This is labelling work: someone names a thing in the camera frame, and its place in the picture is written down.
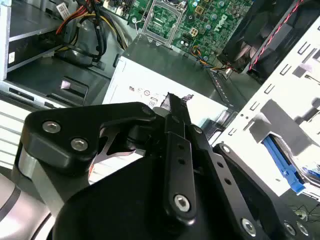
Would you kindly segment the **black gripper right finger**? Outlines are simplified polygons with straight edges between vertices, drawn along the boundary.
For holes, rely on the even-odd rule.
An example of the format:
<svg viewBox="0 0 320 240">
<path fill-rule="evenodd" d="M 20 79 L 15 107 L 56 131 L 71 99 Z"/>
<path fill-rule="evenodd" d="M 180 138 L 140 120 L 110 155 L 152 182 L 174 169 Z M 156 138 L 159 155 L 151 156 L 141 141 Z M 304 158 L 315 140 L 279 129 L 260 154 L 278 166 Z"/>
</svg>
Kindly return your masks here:
<svg viewBox="0 0 320 240">
<path fill-rule="evenodd" d="M 188 127 L 192 152 L 217 191 L 223 240 L 311 240 L 312 232 L 232 149 L 211 147 L 202 130 Z"/>
</svg>

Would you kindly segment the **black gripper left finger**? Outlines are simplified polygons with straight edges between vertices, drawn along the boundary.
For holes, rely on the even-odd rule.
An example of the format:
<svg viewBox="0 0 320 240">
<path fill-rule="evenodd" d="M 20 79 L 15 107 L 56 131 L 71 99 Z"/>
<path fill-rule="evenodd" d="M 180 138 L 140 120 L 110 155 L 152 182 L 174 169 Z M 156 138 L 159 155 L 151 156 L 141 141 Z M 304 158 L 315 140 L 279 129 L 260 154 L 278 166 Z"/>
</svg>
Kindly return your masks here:
<svg viewBox="0 0 320 240">
<path fill-rule="evenodd" d="M 193 222 L 189 99 L 169 93 L 158 112 L 129 102 L 31 113 L 22 130 L 21 172 L 59 215 L 78 192 L 137 160 L 156 158 L 164 163 L 165 213 L 176 222 Z"/>
</svg>

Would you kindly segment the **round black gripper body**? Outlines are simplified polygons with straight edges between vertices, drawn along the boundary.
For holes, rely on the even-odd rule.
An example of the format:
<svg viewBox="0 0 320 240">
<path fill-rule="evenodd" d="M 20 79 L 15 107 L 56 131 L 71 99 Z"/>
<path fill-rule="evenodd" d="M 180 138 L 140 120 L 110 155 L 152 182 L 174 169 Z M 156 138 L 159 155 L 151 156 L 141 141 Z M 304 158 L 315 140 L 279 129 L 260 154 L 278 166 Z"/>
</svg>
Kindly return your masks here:
<svg viewBox="0 0 320 240">
<path fill-rule="evenodd" d="M 163 207 L 164 162 L 139 159 L 87 187 L 61 209 L 55 240 L 243 240 L 245 233 L 210 176 L 207 159 L 212 150 L 194 149 L 196 218 L 185 226 Z"/>
</svg>

